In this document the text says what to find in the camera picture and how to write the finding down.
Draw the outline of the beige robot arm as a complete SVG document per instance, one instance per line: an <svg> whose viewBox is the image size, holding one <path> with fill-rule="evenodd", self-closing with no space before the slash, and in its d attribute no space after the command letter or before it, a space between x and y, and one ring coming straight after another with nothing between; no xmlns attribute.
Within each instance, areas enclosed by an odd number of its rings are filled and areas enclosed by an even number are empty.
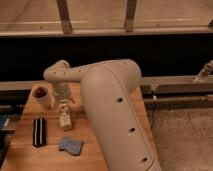
<svg viewBox="0 0 213 171"><path fill-rule="evenodd" d="M108 60L71 67L60 60L48 67L44 79L57 100L70 95L78 83L84 109L109 171L162 171L130 94L141 83L141 70L131 59Z"/></svg>

